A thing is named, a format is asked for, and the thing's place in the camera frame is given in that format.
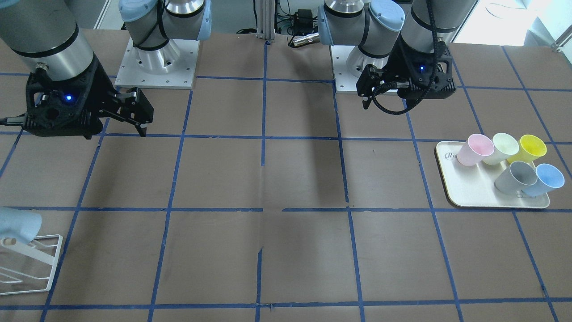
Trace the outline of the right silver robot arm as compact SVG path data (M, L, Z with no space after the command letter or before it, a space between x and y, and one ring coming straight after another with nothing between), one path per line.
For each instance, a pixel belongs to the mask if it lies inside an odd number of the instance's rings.
M130 53L143 75L187 71L178 45L204 41L212 30L210 0L121 0L121 18L131 38ZM116 90L63 0L3 0L1 39L30 69L26 112L2 118L40 137L83 136L103 130L102 118L133 125L141 137L154 110L140 87Z

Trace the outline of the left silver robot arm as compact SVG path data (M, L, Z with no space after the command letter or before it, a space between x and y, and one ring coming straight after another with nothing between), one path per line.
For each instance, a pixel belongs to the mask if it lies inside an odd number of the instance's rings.
M413 0L408 12L392 0L326 0L319 8L320 42L352 46L356 92L363 108L401 115L425 99L456 92L448 44L475 0Z

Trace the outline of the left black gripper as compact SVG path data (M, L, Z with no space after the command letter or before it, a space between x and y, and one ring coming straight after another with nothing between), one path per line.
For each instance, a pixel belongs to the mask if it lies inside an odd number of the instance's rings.
M398 96L406 100L419 98L427 87L429 91L425 99L445 99L454 94L456 86L452 77L452 58L445 42L437 42L437 53L439 57L435 64L433 53L416 51L399 35L385 69L366 64L356 82L357 95L364 95L364 110L367 110L372 102L378 109L387 110L378 102L376 96L390 89L397 89ZM436 65L435 78L430 84Z

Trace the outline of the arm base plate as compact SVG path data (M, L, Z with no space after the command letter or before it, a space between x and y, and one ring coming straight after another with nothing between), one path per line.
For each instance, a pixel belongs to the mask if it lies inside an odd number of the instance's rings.
M192 89L200 45L200 41L171 39L161 49L143 51L129 41L114 84L120 88Z
M357 94L356 82L367 64L376 68L386 65L389 57L380 59L364 55L357 46L331 46L332 69L335 76L336 92Z

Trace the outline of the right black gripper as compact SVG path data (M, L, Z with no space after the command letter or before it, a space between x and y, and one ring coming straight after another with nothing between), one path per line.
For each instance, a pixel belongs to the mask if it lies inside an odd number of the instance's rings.
M96 56L69 80L52 80L39 68L30 73L26 82L27 132L40 137L89 139L102 131L102 117L129 123L140 137L146 137L145 123L153 122L153 107L140 88L117 93Z

